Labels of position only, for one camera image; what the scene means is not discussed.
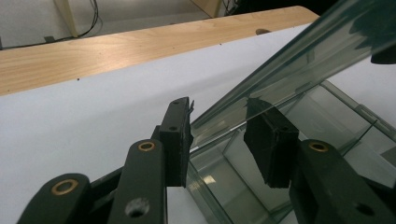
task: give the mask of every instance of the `white table surface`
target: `white table surface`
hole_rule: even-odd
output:
[[[150,137],[176,98],[195,100],[191,118],[196,119],[304,27],[1,96],[0,223],[15,223],[55,176],[81,173],[93,181],[121,167],[130,145]],[[396,101],[379,100],[380,94],[396,96],[396,89],[384,87],[396,83],[395,66],[370,66],[354,66],[350,69],[358,72],[346,70],[347,76],[332,82],[358,102],[370,98],[370,108],[385,107],[379,115],[396,126]],[[354,90],[361,85],[366,91]],[[367,85],[379,91],[367,91]],[[168,212],[169,223],[205,223],[186,189],[168,189]]]

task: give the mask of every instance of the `white floor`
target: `white floor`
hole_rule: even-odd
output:
[[[93,7],[90,1],[69,0],[80,34],[92,24]],[[97,4],[101,20],[88,36],[209,18],[191,0],[97,0]],[[44,36],[53,36],[55,39],[70,36],[53,0],[0,1],[0,38],[3,47],[41,43],[44,42]]]

